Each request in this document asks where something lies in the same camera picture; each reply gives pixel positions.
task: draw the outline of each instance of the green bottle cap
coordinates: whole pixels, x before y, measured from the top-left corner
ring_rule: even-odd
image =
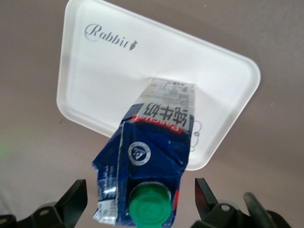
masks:
[[[145,182],[131,192],[129,214],[137,228],[161,228],[171,211],[170,191],[161,183]]]

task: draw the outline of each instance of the white plastic tray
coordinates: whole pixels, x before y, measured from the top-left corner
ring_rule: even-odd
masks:
[[[257,89],[260,71],[246,57],[103,0],[70,0],[57,91],[62,115],[110,137],[151,78],[196,85],[187,170],[197,170]]]

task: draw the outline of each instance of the screw hole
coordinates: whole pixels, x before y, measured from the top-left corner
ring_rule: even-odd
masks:
[[[40,211],[39,215],[43,216],[43,215],[48,214],[48,212],[49,212],[49,210],[42,210],[42,211]]]
[[[7,220],[6,218],[4,218],[4,219],[1,218],[1,219],[0,219],[0,225],[6,223],[7,221],[8,221],[8,220]]]
[[[222,208],[223,211],[229,211],[230,210],[230,207],[228,205],[226,205],[226,204],[223,204],[221,206],[221,208]]]

